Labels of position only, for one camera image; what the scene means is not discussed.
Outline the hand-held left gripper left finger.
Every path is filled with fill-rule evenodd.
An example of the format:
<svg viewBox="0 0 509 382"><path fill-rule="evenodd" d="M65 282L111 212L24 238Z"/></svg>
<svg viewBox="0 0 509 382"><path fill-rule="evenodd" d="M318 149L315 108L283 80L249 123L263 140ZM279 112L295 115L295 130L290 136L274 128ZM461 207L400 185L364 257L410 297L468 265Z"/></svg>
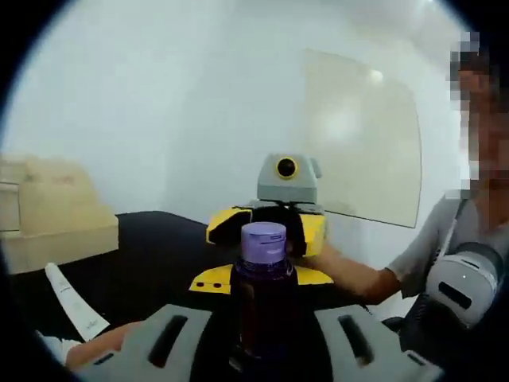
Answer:
<svg viewBox="0 0 509 382"><path fill-rule="evenodd" d="M82 381L234 381L231 326L216 312L165 305L77 372Z"/></svg>

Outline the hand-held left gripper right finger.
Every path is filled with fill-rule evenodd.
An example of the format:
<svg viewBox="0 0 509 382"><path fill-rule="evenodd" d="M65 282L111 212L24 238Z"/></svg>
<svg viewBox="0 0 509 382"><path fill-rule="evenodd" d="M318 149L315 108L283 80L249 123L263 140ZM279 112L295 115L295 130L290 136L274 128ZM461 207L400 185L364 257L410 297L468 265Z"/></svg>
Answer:
<svg viewBox="0 0 509 382"><path fill-rule="evenodd" d="M297 267L302 295L300 325L293 341L295 381L438 381L442 370L411 350L396 333L359 305L313 310L311 288L332 280Z"/></svg>

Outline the person's right hand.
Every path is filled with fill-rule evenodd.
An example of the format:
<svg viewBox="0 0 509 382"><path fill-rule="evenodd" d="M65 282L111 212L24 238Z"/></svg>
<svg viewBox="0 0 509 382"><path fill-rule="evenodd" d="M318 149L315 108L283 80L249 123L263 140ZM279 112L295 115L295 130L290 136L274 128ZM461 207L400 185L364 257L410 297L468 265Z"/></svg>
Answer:
<svg viewBox="0 0 509 382"><path fill-rule="evenodd" d="M339 287L344 287L349 280L349 273L354 268L350 259L344 258L340 251L326 242L318 255L293 258L298 266L321 271L332 279Z"/></svg>

